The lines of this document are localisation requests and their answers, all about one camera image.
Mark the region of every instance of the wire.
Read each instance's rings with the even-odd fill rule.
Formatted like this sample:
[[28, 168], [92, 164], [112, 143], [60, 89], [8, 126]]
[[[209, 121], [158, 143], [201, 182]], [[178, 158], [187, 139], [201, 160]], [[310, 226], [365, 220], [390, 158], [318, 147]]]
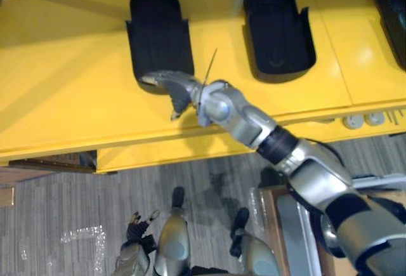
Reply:
[[332, 154], [334, 154], [337, 157], [340, 164], [343, 165], [344, 168], [346, 167], [343, 158], [341, 157], [341, 155], [338, 153], [338, 151], [333, 146], [326, 144], [322, 141], [313, 140], [311, 138], [307, 138], [307, 140], [312, 141], [313, 143], [317, 143], [320, 146], [323, 146], [324, 148], [328, 149]]
[[200, 113], [200, 103], [202, 101], [203, 89], [207, 84], [207, 78], [209, 78], [209, 73], [210, 73], [210, 70], [211, 70], [211, 66], [213, 65], [214, 59], [216, 58], [216, 54], [217, 54], [217, 48], [214, 50], [214, 53], [213, 53], [213, 55], [211, 57], [211, 60], [210, 60], [210, 63], [209, 63], [209, 67], [207, 68], [207, 71], [206, 71], [206, 76], [204, 77], [202, 89], [201, 89], [200, 95], [199, 95], [199, 102], [197, 103], [197, 113], [198, 114]]

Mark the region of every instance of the robotic hand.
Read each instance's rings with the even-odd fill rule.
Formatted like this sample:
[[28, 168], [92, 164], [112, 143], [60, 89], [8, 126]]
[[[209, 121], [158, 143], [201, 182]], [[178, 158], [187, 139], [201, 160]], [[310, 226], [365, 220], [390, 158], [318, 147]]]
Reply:
[[328, 217], [341, 249], [362, 275], [406, 274], [406, 228], [353, 188], [348, 172], [318, 145], [296, 138], [226, 81], [205, 86], [182, 72], [159, 71], [143, 82], [168, 90], [179, 117], [190, 105], [201, 126], [215, 123], [254, 149], [287, 177], [291, 194], [307, 209]]
[[159, 216], [154, 211], [145, 221], [135, 212], [127, 228], [127, 242], [121, 246], [120, 256], [115, 262], [113, 276], [145, 275], [150, 266], [149, 254], [157, 249], [152, 235], [144, 236], [151, 222]]

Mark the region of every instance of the yellow table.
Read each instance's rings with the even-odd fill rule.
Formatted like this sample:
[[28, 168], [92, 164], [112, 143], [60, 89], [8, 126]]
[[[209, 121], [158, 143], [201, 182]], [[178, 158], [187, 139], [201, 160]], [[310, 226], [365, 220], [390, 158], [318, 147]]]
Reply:
[[[230, 81], [282, 124], [295, 124], [301, 136], [314, 135], [311, 121], [317, 119], [406, 107], [406, 73], [391, 53], [373, 0], [297, 0], [298, 7], [310, 7], [317, 62], [283, 84], [252, 76], [242, 0], [180, 2], [190, 21], [195, 75], [203, 78], [217, 48], [209, 81]], [[103, 172], [246, 152], [220, 128], [198, 127], [193, 110], [171, 122], [170, 99], [138, 87], [124, 23], [128, 3], [3, 1], [0, 162], [98, 149]], [[399, 125], [347, 130], [337, 120], [316, 136], [327, 141], [396, 133], [406, 131], [406, 122], [399, 117]]]

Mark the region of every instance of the white knob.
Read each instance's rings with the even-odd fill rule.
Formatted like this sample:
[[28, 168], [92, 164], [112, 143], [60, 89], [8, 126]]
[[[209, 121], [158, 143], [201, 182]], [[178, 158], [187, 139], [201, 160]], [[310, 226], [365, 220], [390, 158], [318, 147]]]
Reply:
[[379, 126], [385, 122], [385, 116], [382, 112], [366, 114], [365, 121], [368, 125]]
[[343, 123], [347, 128], [358, 129], [363, 125], [362, 115], [350, 115], [343, 118]]

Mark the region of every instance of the wooden panel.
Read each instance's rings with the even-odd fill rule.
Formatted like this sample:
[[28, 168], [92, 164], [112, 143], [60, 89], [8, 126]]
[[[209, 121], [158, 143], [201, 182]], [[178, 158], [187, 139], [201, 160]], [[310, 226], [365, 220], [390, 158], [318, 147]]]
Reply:
[[0, 184], [29, 180], [52, 174], [51, 171], [0, 167]]
[[14, 205], [14, 187], [0, 188], [0, 207]]
[[262, 213], [268, 238], [267, 243], [275, 253], [282, 276], [290, 276], [291, 273], [287, 261], [282, 224], [277, 209], [277, 198], [288, 193], [285, 186], [260, 190]]

